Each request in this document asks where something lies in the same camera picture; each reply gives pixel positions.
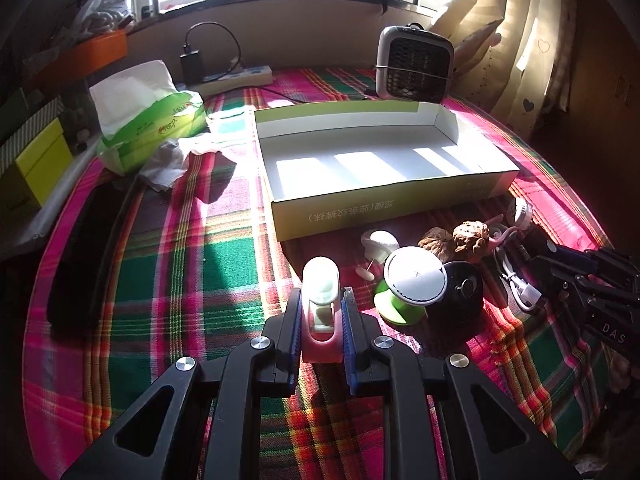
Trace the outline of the white round cap device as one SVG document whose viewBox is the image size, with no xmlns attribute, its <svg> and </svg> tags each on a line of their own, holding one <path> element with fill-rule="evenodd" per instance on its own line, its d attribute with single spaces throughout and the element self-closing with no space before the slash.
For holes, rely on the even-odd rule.
<svg viewBox="0 0 640 480">
<path fill-rule="evenodd" d="M 527 230 L 533 223 L 533 206 L 521 197 L 515 197 L 506 211 L 508 226 L 514 226 L 519 230 Z"/>
</svg>

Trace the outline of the black round gadget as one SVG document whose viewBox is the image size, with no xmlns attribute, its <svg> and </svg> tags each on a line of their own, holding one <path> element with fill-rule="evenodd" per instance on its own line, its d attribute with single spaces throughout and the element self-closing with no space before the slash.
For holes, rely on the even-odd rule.
<svg viewBox="0 0 640 480">
<path fill-rule="evenodd" d="M 474 323 L 484 304 L 480 270 L 465 261 L 447 262 L 444 269 L 447 285 L 442 298 L 426 308 L 428 318 L 439 325 L 463 326 Z"/>
</svg>

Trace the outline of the green white round lamp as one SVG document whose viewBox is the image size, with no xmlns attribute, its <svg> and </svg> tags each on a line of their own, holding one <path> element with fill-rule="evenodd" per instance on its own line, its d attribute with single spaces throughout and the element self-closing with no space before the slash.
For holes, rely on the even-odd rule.
<svg viewBox="0 0 640 480">
<path fill-rule="evenodd" d="M 418 246 L 401 247 L 385 260 L 373 304 L 385 322 L 409 326 L 444 299 L 447 287 L 448 275 L 439 258 Z"/>
</svg>

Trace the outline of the white mushroom night light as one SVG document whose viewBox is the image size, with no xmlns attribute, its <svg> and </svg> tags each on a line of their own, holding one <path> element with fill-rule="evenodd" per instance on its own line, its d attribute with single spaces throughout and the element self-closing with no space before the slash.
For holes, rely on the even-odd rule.
<svg viewBox="0 0 640 480">
<path fill-rule="evenodd" d="M 372 272 L 374 266 L 382 266 L 388 256 L 399 248 L 396 237 L 384 230 L 370 230 L 360 236 L 360 243 L 364 249 L 365 266 L 358 266 L 356 274 L 367 282 L 375 280 Z"/>
</svg>

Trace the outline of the brown walnut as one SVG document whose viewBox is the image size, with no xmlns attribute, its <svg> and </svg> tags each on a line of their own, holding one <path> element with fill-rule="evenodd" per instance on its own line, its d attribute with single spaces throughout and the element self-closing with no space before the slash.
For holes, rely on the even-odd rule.
<svg viewBox="0 0 640 480">
<path fill-rule="evenodd" d="M 442 263 L 451 261 L 456 250 L 454 237 L 439 226 L 429 229 L 418 241 L 418 246 L 431 252 Z"/>
<path fill-rule="evenodd" d="M 488 252 L 489 228 L 481 221 L 465 221 L 452 231 L 454 254 L 465 261 L 475 261 Z"/>
</svg>

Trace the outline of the cream heart curtain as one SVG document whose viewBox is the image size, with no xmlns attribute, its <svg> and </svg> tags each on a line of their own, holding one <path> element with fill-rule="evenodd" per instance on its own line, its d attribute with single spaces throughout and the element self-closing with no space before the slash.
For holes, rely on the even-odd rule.
<svg viewBox="0 0 640 480">
<path fill-rule="evenodd" d="M 454 46 L 451 93 L 523 140 L 567 100 L 577 0 L 448 0 L 431 26 Z"/>
</svg>

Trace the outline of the crumpled white tissue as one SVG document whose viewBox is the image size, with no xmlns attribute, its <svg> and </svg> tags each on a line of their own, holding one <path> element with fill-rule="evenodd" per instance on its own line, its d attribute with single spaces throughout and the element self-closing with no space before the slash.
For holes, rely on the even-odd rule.
<svg viewBox="0 0 640 480">
<path fill-rule="evenodd" d="M 164 141 L 139 171 L 140 179 L 158 195 L 168 196 L 192 177 L 197 185 L 211 190 L 218 182 L 227 184 L 236 162 L 222 151 L 222 142 L 211 132 L 190 138 Z"/>
</svg>

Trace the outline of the grey mini heater fan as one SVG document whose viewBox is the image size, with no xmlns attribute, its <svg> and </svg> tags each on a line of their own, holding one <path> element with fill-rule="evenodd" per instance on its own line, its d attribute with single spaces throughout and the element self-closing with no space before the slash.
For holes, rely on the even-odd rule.
<svg viewBox="0 0 640 480">
<path fill-rule="evenodd" d="M 379 98 L 440 103 L 453 73 L 454 47 L 448 39 L 416 23 L 382 30 L 375 63 Z"/>
</svg>

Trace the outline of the yellow box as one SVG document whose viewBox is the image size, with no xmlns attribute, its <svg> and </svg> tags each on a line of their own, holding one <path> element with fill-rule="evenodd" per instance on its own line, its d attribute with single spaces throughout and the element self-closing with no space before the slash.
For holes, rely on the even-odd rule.
<svg viewBox="0 0 640 480">
<path fill-rule="evenodd" d="M 41 209 L 73 160 L 55 118 L 1 176 L 1 215 Z"/>
</svg>

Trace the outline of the green white cardboard box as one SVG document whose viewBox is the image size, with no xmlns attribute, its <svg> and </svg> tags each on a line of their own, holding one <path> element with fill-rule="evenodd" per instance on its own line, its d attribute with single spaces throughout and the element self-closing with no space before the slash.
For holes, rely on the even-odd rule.
<svg viewBox="0 0 640 480">
<path fill-rule="evenodd" d="M 504 194 L 518 166 L 440 104 L 352 101 L 258 110 L 280 242 Z"/>
</svg>

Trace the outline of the green tissue pack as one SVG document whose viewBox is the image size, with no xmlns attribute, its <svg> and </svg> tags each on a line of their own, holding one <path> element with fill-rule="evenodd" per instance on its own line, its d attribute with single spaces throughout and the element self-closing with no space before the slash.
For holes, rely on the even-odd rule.
<svg viewBox="0 0 640 480">
<path fill-rule="evenodd" d="M 177 89 L 161 60 L 101 80 L 90 96 L 101 129 L 96 154 L 119 176 L 138 171 L 166 140 L 190 138 L 207 128 L 203 98 Z"/>
</svg>

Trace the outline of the black charger adapter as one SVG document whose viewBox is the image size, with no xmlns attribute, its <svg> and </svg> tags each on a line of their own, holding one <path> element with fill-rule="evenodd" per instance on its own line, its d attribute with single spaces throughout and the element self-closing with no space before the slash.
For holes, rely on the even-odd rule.
<svg viewBox="0 0 640 480">
<path fill-rule="evenodd" d="M 183 54 L 180 55 L 180 64 L 184 83 L 187 86 L 200 84 L 205 77 L 204 64 L 199 50 L 194 50 L 190 44 L 183 46 Z"/>
</svg>

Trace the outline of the white power strip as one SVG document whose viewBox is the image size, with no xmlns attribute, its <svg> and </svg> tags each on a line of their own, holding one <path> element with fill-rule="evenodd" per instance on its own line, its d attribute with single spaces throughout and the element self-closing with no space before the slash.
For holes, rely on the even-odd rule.
<svg viewBox="0 0 640 480">
<path fill-rule="evenodd" d="M 207 76 L 202 82 L 193 86 L 176 84 L 176 88 L 178 91 L 198 92 L 203 99 L 207 99 L 210 96 L 218 96 L 218 94 L 236 89 L 268 86 L 272 83 L 273 72 L 268 65 L 264 65 L 244 68 L 244 70 L 221 77 Z"/>
</svg>

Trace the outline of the orange box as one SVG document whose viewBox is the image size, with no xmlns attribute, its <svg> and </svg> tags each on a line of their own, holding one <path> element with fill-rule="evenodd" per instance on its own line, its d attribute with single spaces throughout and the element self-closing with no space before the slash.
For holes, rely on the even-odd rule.
<svg viewBox="0 0 640 480">
<path fill-rule="evenodd" d="M 70 84 L 124 58 L 127 53 L 127 35 L 123 30 L 96 36 L 61 53 L 26 81 L 23 88 L 26 92 L 39 90 L 46 96 L 53 96 Z"/>
</svg>

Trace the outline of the white plastic bags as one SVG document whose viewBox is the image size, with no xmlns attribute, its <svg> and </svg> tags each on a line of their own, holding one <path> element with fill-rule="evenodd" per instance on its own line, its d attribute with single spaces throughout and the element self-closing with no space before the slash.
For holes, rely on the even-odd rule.
<svg viewBox="0 0 640 480">
<path fill-rule="evenodd" d="M 72 24 L 62 27 L 56 38 L 66 44 L 77 44 L 125 28 L 133 21 L 132 0 L 88 0 Z"/>
</svg>

